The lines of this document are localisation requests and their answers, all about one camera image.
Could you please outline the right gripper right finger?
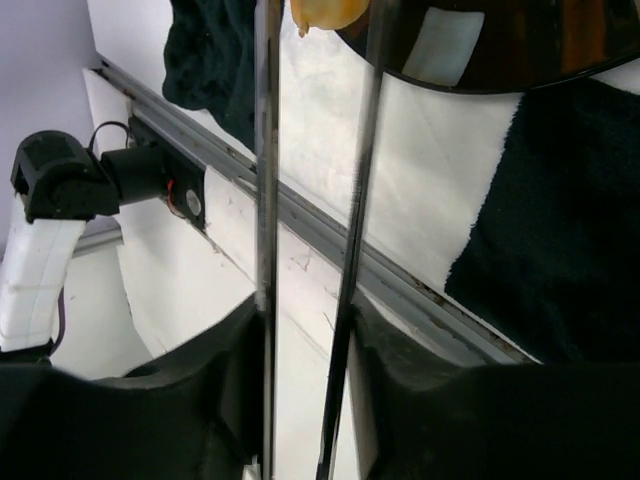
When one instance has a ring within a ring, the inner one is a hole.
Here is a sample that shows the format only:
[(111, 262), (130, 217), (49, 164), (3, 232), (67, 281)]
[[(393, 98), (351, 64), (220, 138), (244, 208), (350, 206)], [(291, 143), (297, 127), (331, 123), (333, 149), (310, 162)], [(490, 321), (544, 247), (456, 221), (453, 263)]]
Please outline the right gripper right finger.
[(464, 368), (352, 309), (349, 380), (365, 479), (635, 479), (635, 365)]

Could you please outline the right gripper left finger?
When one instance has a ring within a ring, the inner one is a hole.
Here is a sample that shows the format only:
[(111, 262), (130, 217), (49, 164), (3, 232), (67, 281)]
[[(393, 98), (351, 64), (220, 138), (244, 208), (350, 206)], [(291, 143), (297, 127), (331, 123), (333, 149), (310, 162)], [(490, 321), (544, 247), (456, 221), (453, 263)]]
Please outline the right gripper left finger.
[(5, 479), (239, 479), (263, 442), (255, 304), (121, 378), (1, 367)]

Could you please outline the long bread piece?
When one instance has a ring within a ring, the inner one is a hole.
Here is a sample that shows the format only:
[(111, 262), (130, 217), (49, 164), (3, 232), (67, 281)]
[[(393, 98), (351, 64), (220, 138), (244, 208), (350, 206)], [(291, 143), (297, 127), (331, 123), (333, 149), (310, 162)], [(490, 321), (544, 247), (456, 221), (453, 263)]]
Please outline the long bread piece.
[(311, 28), (340, 30), (358, 20), (368, 9), (369, 0), (291, 0), (293, 21), (301, 38)]

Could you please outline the stainless steel serving tongs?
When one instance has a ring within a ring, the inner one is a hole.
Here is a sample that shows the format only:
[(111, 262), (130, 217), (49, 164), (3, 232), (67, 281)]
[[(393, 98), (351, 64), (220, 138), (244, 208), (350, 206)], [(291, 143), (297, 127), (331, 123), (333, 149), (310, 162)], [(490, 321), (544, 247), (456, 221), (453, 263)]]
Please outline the stainless steel serving tongs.
[[(374, 144), (384, 74), (386, 37), (392, 30), (394, 1), (375, 1), (370, 9), (367, 38), (367, 77), (364, 120), (360, 138), (356, 179), (352, 194), (349, 229), (339, 290), (325, 396), (320, 453), (316, 476), (334, 474), (342, 401), (353, 326), (352, 302), (357, 288), (367, 200), (373, 168)], [(263, 447), (260, 471), (272, 478), (275, 468), (275, 399), (278, 280), (279, 193), (279, 101), (281, 5), (260, 1), (255, 9), (255, 147), (257, 165), (256, 307), (264, 325)]]

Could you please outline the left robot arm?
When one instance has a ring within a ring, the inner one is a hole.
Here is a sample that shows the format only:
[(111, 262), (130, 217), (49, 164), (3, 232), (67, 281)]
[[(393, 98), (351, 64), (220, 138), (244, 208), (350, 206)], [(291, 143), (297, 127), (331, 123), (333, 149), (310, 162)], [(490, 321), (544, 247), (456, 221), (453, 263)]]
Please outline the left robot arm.
[(36, 132), (18, 146), (11, 224), (1, 263), (1, 359), (47, 360), (65, 332), (63, 288), (88, 222), (167, 192), (156, 145), (96, 156), (68, 133)]

